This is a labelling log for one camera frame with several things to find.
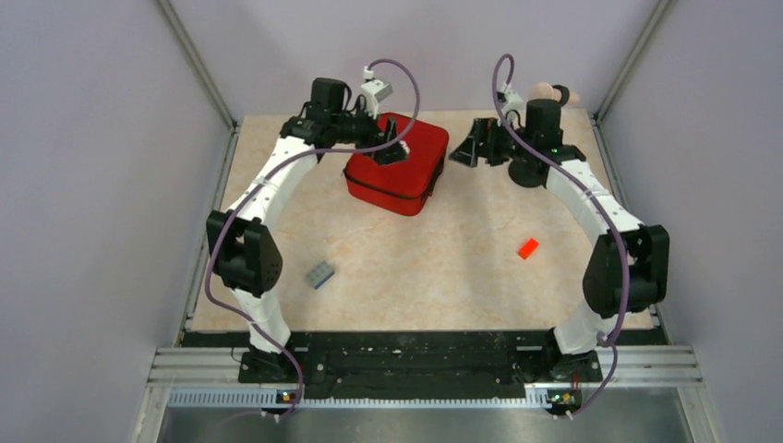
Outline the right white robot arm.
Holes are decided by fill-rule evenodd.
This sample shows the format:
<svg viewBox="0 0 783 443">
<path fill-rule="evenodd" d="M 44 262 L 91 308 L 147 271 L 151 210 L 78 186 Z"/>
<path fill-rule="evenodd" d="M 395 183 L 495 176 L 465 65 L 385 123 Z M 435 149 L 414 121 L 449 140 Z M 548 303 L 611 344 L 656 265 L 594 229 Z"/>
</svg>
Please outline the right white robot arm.
<svg viewBox="0 0 783 443">
<path fill-rule="evenodd" d="M 648 225 L 626 210 L 593 173 L 585 154 L 564 142 L 562 106 L 551 99 L 525 105 L 524 123 L 513 127 L 517 110 L 503 117 L 474 119 L 450 160 L 475 167 L 507 164 L 522 187 L 544 187 L 583 229 L 593 251 L 582 278 L 584 300 L 550 332 L 554 342 L 541 355 L 544 373 L 565 380 L 579 366 L 579 354 L 616 340 L 619 320 L 645 311 L 667 294 L 668 231 Z"/>
</svg>

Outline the red black medicine kit bag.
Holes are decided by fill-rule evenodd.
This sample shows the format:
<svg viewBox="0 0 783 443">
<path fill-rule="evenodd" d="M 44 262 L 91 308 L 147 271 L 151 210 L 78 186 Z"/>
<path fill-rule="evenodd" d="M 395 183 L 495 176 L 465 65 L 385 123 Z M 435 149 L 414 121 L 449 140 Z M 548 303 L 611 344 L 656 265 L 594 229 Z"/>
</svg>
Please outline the red black medicine kit bag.
<svg viewBox="0 0 783 443">
<path fill-rule="evenodd" d="M 352 155 L 343 168 L 348 193 L 399 215 L 413 217 L 424 208 L 444 169 L 449 144 L 446 129 L 415 120 L 403 138 L 408 158 L 381 165 L 366 155 Z"/>
</svg>

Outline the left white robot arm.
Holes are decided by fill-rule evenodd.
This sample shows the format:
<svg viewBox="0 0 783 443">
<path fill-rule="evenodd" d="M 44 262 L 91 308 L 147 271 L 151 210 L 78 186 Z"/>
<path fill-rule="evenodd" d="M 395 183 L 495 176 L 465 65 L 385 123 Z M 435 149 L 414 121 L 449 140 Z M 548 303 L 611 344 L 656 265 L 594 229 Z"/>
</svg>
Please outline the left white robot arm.
<svg viewBox="0 0 783 443">
<path fill-rule="evenodd" d="M 391 94 L 390 82 L 368 77 L 354 106 L 346 108 L 347 84 L 316 78 L 309 101 L 282 125 L 269 159 L 243 196 L 207 219 L 211 274 L 235 296 L 251 347 L 264 352 L 261 370 L 274 381 L 292 376 L 296 358 L 284 349 L 291 330 L 273 290 L 283 257 L 272 229 L 299 183 L 326 153 L 358 153 L 381 166 L 408 159 L 406 132 L 393 119 L 379 122 L 379 105 Z"/>
</svg>

